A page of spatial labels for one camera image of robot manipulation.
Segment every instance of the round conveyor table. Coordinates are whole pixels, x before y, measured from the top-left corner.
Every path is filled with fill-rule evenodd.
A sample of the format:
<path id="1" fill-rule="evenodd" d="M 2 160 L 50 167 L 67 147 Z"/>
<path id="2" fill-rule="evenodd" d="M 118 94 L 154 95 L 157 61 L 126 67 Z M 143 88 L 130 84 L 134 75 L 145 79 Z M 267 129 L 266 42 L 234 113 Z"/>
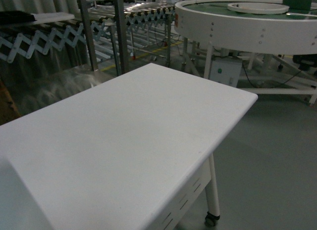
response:
<path id="1" fill-rule="evenodd" d="M 255 54 L 264 54 L 263 71 L 266 71 L 273 57 L 295 71 L 296 75 L 301 73 L 308 79 L 271 71 L 268 76 L 255 75 L 253 80 L 273 80 L 292 88 L 275 86 L 244 90 L 257 94 L 307 94 L 311 95 L 309 103 L 313 105 L 317 99 L 316 79 L 275 55 L 317 53 L 317 10 L 288 9 L 280 14 L 252 14 L 228 9 L 228 4 L 243 2 L 281 4 L 276 0 L 187 0 L 176 4 L 175 30 L 185 39 L 184 64 L 189 62 L 193 73 L 200 76 L 187 54 L 187 39 L 199 42 L 200 48 L 207 48 L 204 72 L 206 79 L 211 74 L 214 46 L 222 48 L 222 51 L 231 49 L 251 52 L 249 69 Z M 249 78 L 251 77 L 246 74 L 239 79 Z"/>
<path id="2" fill-rule="evenodd" d="M 175 30 L 206 45 L 267 54 L 317 53 L 317 10 L 251 14 L 227 9 L 233 2 L 272 0 L 187 0 L 176 4 Z"/>

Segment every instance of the circular rotating table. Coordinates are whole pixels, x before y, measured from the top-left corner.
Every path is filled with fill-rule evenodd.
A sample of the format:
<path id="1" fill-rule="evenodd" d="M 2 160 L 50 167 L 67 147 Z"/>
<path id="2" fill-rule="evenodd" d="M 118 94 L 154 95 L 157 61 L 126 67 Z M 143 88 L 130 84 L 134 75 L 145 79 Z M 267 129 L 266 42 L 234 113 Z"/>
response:
<path id="1" fill-rule="evenodd" d="M 227 9 L 227 5 L 234 2 L 276 3 L 272 0 L 187 0 L 175 6 L 176 32 L 208 48 L 205 78 L 209 77 L 214 46 L 269 55 L 317 53 L 317 10 L 289 9 L 283 14 L 240 13 Z M 276 79 L 269 79 L 281 82 L 291 77 L 275 75 Z M 314 79 L 295 77 L 286 84 L 295 89 L 245 90 L 254 93 L 309 94 L 312 95 L 310 104 L 317 99 L 317 82 Z"/>

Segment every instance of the gray floor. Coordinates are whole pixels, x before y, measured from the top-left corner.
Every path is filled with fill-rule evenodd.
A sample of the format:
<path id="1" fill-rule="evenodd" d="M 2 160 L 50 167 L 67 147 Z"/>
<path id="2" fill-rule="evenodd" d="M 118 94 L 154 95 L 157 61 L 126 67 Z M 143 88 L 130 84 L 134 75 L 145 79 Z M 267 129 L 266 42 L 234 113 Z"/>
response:
<path id="1" fill-rule="evenodd" d="M 176 70 L 182 62 L 178 49 L 172 48 Z M 317 105 L 308 106 L 304 98 L 259 95 L 214 152 L 221 218 L 211 229 L 317 229 Z M 204 225 L 205 197 L 200 195 L 178 230 L 210 229 Z"/>

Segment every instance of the plastic strip curtain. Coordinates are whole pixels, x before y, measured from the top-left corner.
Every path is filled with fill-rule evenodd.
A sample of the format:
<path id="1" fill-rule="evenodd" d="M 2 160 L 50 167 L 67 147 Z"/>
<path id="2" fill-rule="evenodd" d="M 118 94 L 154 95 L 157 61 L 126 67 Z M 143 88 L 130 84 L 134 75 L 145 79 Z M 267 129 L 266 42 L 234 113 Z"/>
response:
<path id="1" fill-rule="evenodd" d="M 76 0 L 0 0 L 0 11 L 21 10 L 28 13 L 78 11 Z"/>

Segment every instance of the green conveyor surface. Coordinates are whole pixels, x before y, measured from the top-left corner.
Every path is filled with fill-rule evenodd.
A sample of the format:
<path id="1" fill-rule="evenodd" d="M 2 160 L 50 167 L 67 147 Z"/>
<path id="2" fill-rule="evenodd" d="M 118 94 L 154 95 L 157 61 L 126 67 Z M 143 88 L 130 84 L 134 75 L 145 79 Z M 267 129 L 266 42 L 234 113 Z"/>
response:
<path id="1" fill-rule="evenodd" d="M 255 18 L 255 19 L 275 19 L 275 20 L 303 20 L 303 19 L 309 19 L 309 20 L 317 20 L 317 17 L 306 17 L 306 16 L 298 16 L 298 15 L 287 15 L 284 14 L 251 14 L 251 13 L 241 13 L 236 12 L 227 9 L 227 5 L 232 2 L 203 2 L 203 3 L 195 3 L 190 5 L 185 5 L 184 8 L 194 10 L 194 11 L 200 11 L 200 12 L 206 12 L 206 13 L 212 13 L 212 14 L 218 14 L 218 15 L 224 15 L 224 16 L 235 16 L 235 17 L 245 17 L 245 18 Z M 301 14 L 312 14 L 317 15 L 317 10 L 310 10 L 310 11 L 302 11 L 302 10 L 294 10 L 289 9 L 288 12 L 292 13 L 301 13 Z"/>

